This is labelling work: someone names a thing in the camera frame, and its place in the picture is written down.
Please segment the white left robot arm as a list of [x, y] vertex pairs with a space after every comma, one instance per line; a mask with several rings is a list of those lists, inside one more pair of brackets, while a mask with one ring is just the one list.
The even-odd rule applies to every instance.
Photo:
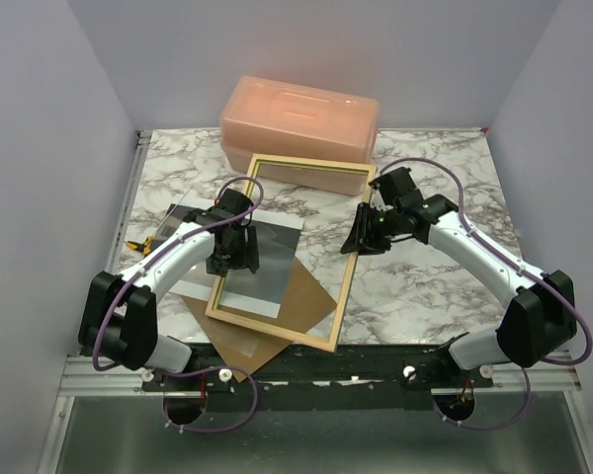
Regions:
[[192, 388], [200, 375], [191, 348], [158, 331], [157, 306], [192, 267], [203, 263], [209, 275], [259, 269], [256, 228], [245, 216], [259, 205], [226, 189], [207, 210], [189, 212], [174, 233], [142, 261], [118, 273], [99, 272], [90, 283], [78, 332], [80, 346], [92, 352], [103, 371], [165, 371], [179, 390]]

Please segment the light wooden picture frame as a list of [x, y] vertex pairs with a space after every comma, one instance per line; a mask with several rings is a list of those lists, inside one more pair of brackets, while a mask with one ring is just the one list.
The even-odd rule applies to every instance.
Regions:
[[[264, 165], [362, 176], [365, 179], [365, 188], [361, 203], [366, 204], [370, 203], [373, 193], [373, 189], [369, 186], [369, 182], [375, 177], [377, 172], [377, 167], [371, 164], [253, 154], [246, 173], [247, 177], [256, 178], [260, 168]], [[333, 353], [337, 349], [358, 257], [359, 255], [357, 252], [349, 254], [342, 284], [340, 286], [340, 293], [337, 300], [330, 336], [327, 340], [219, 309], [218, 304], [225, 285], [224, 276], [220, 276], [214, 281], [205, 314], [214, 320]]]

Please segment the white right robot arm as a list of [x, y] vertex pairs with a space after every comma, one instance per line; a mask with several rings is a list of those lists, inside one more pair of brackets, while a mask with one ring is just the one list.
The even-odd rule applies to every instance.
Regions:
[[505, 309], [497, 328], [466, 333], [447, 343], [447, 355], [434, 365], [442, 384], [458, 386], [472, 369], [485, 364], [530, 367], [576, 335], [576, 317], [567, 308], [574, 303], [571, 279], [561, 271], [547, 274], [497, 249], [484, 234], [465, 229], [457, 206], [441, 195], [389, 210], [359, 204], [341, 252], [380, 255], [398, 236], [430, 245], [457, 261]]

